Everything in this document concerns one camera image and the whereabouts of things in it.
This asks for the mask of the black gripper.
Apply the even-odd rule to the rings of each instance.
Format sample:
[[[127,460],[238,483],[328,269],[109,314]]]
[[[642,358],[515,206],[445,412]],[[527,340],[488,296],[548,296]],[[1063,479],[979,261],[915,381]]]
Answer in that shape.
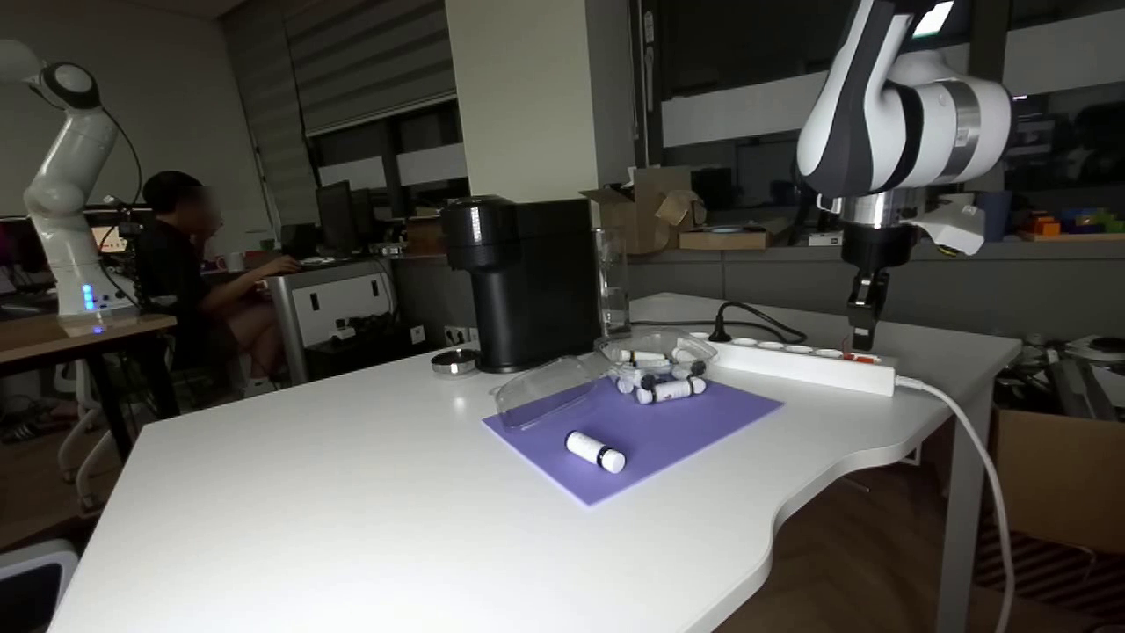
[[[889,269],[910,256],[915,232],[893,193],[868,193],[845,205],[845,261],[859,267],[847,323],[852,349],[868,350],[882,318]]]

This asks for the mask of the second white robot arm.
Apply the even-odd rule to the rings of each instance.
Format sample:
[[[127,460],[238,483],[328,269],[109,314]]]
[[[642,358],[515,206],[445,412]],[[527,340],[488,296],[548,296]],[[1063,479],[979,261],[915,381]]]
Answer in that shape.
[[[88,193],[113,152],[116,131],[93,77],[78,64],[43,64],[23,42],[0,42],[0,82],[29,85],[63,109],[63,126],[23,186],[23,211],[57,281],[57,318],[68,333],[102,330],[113,314],[113,277],[99,265],[83,221]]]

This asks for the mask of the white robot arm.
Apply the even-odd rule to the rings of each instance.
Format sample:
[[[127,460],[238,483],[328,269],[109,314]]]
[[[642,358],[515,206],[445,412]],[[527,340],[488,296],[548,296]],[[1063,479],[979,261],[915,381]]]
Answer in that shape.
[[[1013,93],[951,69],[935,49],[902,51],[935,0],[859,0],[847,34],[799,131],[800,179],[839,215],[855,267],[852,340],[876,345],[889,269],[910,256],[895,193],[971,184],[1013,136]]]

